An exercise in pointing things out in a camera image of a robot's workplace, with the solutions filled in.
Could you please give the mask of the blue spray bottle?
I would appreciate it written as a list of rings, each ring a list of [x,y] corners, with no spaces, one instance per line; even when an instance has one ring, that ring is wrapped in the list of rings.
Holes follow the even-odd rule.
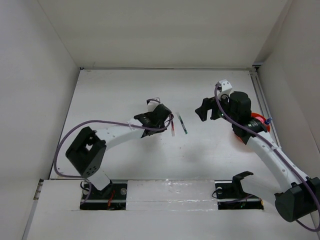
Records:
[[[264,121],[264,124],[268,126],[268,125],[271,123],[272,119],[273,119],[272,117],[267,118],[267,119]]]

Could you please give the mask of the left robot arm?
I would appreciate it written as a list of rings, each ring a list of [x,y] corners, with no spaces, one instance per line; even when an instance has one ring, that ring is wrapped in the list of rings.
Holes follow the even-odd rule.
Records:
[[[167,130],[173,114],[162,103],[151,111],[135,115],[126,123],[112,122],[112,127],[93,130],[84,127],[66,150],[65,156],[80,176],[89,180],[91,192],[106,199],[113,191],[113,182],[100,169],[105,152],[131,140],[142,139]]]

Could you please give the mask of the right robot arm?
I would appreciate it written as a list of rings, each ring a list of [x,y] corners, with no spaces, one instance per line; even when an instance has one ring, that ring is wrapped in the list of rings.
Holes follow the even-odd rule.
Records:
[[[216,190],[218,199],[259,197],[273,204],[287,222],[320,210],[320,179],[311,178],[296,167],[274,143],[267,126],[253,116],[251,99],[241,91],[223,91],[211,98],[204,98],[195,110],[201,121],[224,119],[231,124],[234,135],[249,147],[270,170],[278,187],[267,186],[254,179],[255,173],[243,171],[232,177],[232,182]]]

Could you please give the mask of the aluminium side rail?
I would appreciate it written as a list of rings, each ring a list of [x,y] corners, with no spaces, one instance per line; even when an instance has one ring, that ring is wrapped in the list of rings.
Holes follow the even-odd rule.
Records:
[[[271,118],[271,112],[269,110],[268,104],[267,104],[267,100],[265,97],[265,94],[263,92],[263,88],[262,88],[262,84],[259,78],[259,74],[258,74],[258,69],[261,67],[261,65],[253,65],[250,69],[249,69],[249,74],[250,74],[250,78],[253,84],[253,88],[255,90],[255,94],[257,97],[257,101],[259,104],[259,108],[260,108],[260,112],[261,114],[266,118]],[[270,126],[270,134],[273,137],[273,139],[275,140],[275,142],[277,143],[278,146],[280,146],[280,141],[274,126],[273,121],[269,124]]]

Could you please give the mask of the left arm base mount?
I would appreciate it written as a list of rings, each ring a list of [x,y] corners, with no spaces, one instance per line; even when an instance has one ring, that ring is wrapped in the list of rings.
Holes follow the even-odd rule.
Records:
[[[99,191],[88,182],[80,183],[82,196],[80,209],[83,211],[124,211],[127,205],[128,182],[116,180],[106,190]]]

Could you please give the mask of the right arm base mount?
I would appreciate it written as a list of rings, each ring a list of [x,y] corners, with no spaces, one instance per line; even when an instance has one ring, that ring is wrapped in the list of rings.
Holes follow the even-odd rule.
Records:
[[[250,171],[238,173],[231,180],[215,180],[211,197],[217,200],[218,210],[264,210],[263,201],[244,192],[241,180],[252,176]]]

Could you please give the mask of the green pen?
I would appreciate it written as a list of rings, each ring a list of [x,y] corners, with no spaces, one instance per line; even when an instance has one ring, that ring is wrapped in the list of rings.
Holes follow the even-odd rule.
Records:
[[[179,120],[179,122],[180,122],[180,124],[181,124],[181,127],[182,127],[184,133],[187,135],[187,134],[188,134],[188,131],[187,131],[187,128],[186,128],[186,126],[185,126],[185,123],[184,123],[184,121],[183,121],[183,119],[182,119],[182,116],[180,115],[179,112],[176,112],[176,115],[177,115],[177,118],[178,118],[178,120]]]

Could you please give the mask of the orange round organizer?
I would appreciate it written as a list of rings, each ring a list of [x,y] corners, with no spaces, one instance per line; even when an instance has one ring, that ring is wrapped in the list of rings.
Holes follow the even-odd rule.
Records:
[[[258,113],[251,112],[246,117],[239,118],[238,124],[245,127],[246,129],[249,129],[252,132],[255,132],[256,134],[259,134],[260,132],[269,132],[270,126],[265,125],[264,123],[261,123],[256,117],[262,117],[264,120],[266,118]],[[242,129],[241,127],[232,124],[232,130],[234,134],[237,136],[238,139],[240,139],[245,145],[249,141],[250,137],[255,138],[256,135],[249,133],[247,130]]]

